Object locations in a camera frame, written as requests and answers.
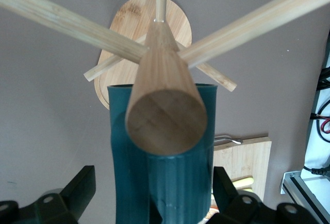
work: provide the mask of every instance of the oval wooden board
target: oval wooden board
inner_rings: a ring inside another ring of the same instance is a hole
[[[129,0],[126,2],[111,23],[110,29],[136,40],[146,34],[149,23],[154,20],[156,0]],[[173,1],[167,0],[166,20],[174,38],[185,47],[191,45],[191,27],[185,13]],[[112,54],[102,50],[98,64]],[[133,84],[138,65],[126,59],[114,65],[107,72],[95,78],[95,91],[101,103],[109,109],[107,87],[109,85]]]

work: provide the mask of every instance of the metal tongs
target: metal tongs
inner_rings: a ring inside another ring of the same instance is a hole
[[[218,146],[230,142],[233,142],[235,144],[243,144],[242,139],[236,139],[236,138],[234,139],[230,135],[217,135],[214,137],[214,146]]]

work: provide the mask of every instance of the black clamp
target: black clamp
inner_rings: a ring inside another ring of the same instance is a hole
[[[0,224],[78,224],[95,191],[95,168],[85,166],[59,194],[47,194],[21,209],[15,201],[0,201]]]
[[[239,195],[223,167],[214,167],[213,195],[220,213],[214,214],[208,224],[318,224],[298,204],[281,203],[272,210],[253,193]]]

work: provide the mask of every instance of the metal frame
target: metal frame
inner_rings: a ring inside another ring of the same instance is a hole
[[[295,203],[309,210],[320,224],[330,224],[330,214],[310,191],[300,175],[301,171],[284,173],[280,193],[288,194]]]

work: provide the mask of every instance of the black cable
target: black cable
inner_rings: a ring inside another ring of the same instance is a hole
[[[328,39],[326,41],[326,47],[325,47],[325,55],[324,55],[324,62],[327,62],[329,59],[330,54],[330,31],[328,34]],[[318,80],[318,86],[316,88],[316,91],[324,90],[330,88],[330,82],[327,80],[327,78],[330,77],[330,67],[323,68],[321,70],[319,80]]]
[[[330,165],[327,166],[326,168],[322,167],[322,168],[312,168],[312,169],[304,166],[304,169],[311,172],[314,175],[330,177]]]
[[[310,171],[310,172],[312,172],[312,171],[311,171],[311,169],[309,169],[309,168],[308,168],[308,167],[306,167],[306,166],[304,166],[304,169],[305,169],[305,170],[307,170],[307,171]]]
[[[317,119],[330,119],[330,116],[323,116],[315,113],[311,113],[309,119],[317,120]]]
[[[321,108],[319,109],[319,111],[318,111],[318,115],[321,115],[322,114],[322,111],[328,106],[330,104],[330,99],[323,105],[323,106],[321,106]],[[319,136],[320,136],[320,138],[323,140],[323,141],[325,141],[325,142],[327,142],[327,143],[330,143],[330,140],[328,140],[328,139],[326,139],[323,135],[322,135],[322,133],[321,133],[321,130],[320,130],[320,120],[319,119],[317,119],[316,120],[316,130],[317,130],[317,132],[318,132],[318,134],[319,134]]]

